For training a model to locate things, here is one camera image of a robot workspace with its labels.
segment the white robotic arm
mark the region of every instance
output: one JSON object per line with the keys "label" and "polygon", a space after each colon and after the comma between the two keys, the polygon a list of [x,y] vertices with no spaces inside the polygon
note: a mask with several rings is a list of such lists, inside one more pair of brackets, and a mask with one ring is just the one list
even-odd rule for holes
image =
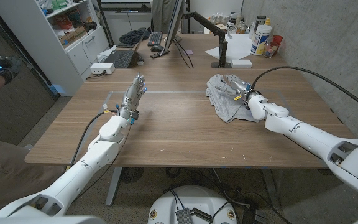
{"label": "white robotic arm", "polygon": [[111,163],[121,150],[130,125],[138,117],[135,110],[146,92],[144,77],[138,74],[127,89],[119,108],[120,116],[112,116],[99,130],[99,135],[88,147],[88,152],[47,189],[20,198],[0,210],[0,218],[61,216],[84,189],[92,176]]}
{"label": "white robotic arm", "polygon": [[286,108],[267,103],[258,91],[249,90],[248,83],[232,80],[230,86],[241,95],[254,119],[265,119],[268,130],[287,136],[322,159],[339,179],[358,191],[358,139],[339,138],[289,116]]}

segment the table leg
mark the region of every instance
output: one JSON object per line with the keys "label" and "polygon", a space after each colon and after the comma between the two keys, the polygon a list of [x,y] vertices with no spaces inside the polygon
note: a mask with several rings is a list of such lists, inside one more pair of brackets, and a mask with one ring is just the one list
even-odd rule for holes
{"label": "table leg", "polygon": [[106,205],[111,206],[114,202],[118,190],[119,178],[121,176],[122,167],[115,167],[114,172],[112,173],[109,192],[106,198]]}
{"label": "table leg", "polygon": [[275,209],[281,209],[280,199],[276,191],[276,186],[274,184],[274,178],[271,169],[262,169],[262,175],[264,177],[265,185],[267,188],[270,201]]}

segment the desk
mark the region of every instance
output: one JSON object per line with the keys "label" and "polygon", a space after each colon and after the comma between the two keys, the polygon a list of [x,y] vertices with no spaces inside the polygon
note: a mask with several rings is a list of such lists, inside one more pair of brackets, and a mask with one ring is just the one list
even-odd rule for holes
{"label": "desk", "polygon": [[[122,93],[137,72],[145,76],[148,92],[142,97],[139,120],[114,166],[153,167],[245,167],[308,168],[325,165],[285,136],[260,124],[234,120],[226,124],[206,97],[206,82],[215,74],[235,74],[253,82],[266,69],[286,65],[281,56],[271,59],[250,55],[252,69],[212,69],[218,61],[205,53],[218,45],[211,34],[182,34],[182,46],[191,49],[195,69],[186,67],[173,45],[170,53],[151,59],[153,53],[143,41],[139,54],[144,65],[116,69],[112,75],[85,82],[47,129],[25,161],[37,164],[68,164],[88,122],[107,102],[110,108],[121,102]],[[310,84],[294,70],[276,70],[258,81],[255,88],[278,105],[287,106],[294,117],[344,138],[353,138]],[[87,146],[109,119],[101,116],[85,142]],[[85,153],[83,149],[77,159]]]}

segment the computer mouse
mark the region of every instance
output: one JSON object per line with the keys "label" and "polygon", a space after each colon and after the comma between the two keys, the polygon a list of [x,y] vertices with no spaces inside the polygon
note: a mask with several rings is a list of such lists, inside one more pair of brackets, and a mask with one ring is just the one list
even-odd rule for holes
{"label": "computer mouse", "polygon": [[155,45],[151,48],[152,52],[160,52],[164,49],[164,47],[162,47],[161,45]]}

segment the white box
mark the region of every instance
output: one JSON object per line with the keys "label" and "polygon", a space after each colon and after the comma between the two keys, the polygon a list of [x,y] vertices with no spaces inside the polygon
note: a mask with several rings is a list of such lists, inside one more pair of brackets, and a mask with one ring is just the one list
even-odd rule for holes
{"label": "white box", "polygon": [[106,74],[112,74],[115,69],[112,63],[94,63],[91,66],[91,72],[94,75],[102,74],[103,71],[106,71]]}
{"label": "white box", "polygon": [[252,68],[251,60],[231,60],[231,68]]}

